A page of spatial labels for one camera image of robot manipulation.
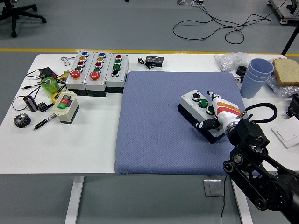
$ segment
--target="table leg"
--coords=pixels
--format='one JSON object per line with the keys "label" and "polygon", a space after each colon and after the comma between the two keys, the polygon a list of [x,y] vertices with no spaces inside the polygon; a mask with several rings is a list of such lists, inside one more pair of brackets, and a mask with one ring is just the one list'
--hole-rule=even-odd
{"label": "table leg", "polygon": [[65,224],[75,224],[77,220],[78,209],[80,205],[81,192],[83,187],[83,176],[74,178],[69,207],[67,209]]}
{"label": "table leg", "polygon": [[288,43],[286,44],[284,50],[282,51],[282,55],[285,55],[288,51],[288,49],[290,48],[291,44],[293,43],[293,41],[295,40],[297,34],[299,33],[299,25],[296,27],[296,29],[294,30],[294,33],[291,35]]}
{"label": "table leg", "polygon": [[232,185],[235,192],[235,199],[237,201],[242,224],[253,224],[246,196],[233,180]]}

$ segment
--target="toast slice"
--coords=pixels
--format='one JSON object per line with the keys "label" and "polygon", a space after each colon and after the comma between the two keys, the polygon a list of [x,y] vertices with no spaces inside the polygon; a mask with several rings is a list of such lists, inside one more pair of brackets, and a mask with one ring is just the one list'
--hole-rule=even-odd
{"label": "toast slice", "polygon": [[274,60],[273,65],[279,86],[299,85],[299,64],[296,61],[280,58]]}

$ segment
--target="blue fabric pad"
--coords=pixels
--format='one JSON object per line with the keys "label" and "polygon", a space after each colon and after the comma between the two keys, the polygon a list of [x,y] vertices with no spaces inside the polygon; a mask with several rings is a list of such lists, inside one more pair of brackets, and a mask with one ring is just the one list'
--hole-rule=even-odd
{"label": "blue fabric pad", "polygon": [[118,174],[225,175],[234,148],[224,136],[209,143],[179,112],[182,95],[212,91],[244,104],[228,72],[130,72],[123,92],[114,170]]}

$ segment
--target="blue plastic cup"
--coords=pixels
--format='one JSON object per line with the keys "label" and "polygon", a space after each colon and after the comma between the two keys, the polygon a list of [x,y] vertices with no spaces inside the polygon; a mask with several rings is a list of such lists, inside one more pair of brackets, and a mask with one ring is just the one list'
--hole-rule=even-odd
{"label": "blue plastic cup", "polygon": [[246,99],[253,98],[266,82],[267,80],[257,81],[245,75],[240,90],[241,96]]}
{"label": "blue plastic cup", "polygon": [[271,74],[269,74],[269,76],[267,76],[267,77],[256,76],[256,75],[252,74],[252,72],[249,69],[246,69],[245,75],[249,76],[250,78],[252,78],[256,81],[265,81],[265,80],[268,80],[268,78],[271,76]]}
{"label": "blue plastic cup", "polygon": [[255,76],[268,77],[274,71],[274,66],[265,59],[255,58],[250,61],[248,69]]}

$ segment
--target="black selector switch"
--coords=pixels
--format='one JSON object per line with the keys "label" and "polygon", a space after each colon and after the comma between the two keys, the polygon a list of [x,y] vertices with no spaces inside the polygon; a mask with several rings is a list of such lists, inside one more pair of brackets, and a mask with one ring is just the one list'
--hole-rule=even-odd
{"label": "black selector switch", "polygon": [[112,70],[112,74],[111,74],[111,76],[112,76],[112,77],[118,77],[118,75],[119,75],[119,74],[118,74],[118,70],[117,70],[117,69],[113,69],[113,70]]}
{"label": "black selector switch", "polygon": [[191,98],[192,98],[193,101],[198,102],[198,101],[200,101],[200,99],[201,99],[201,95],[200,95],[199,92],[197,91],[196,93],[194,93],[194,94],[192,95]]}

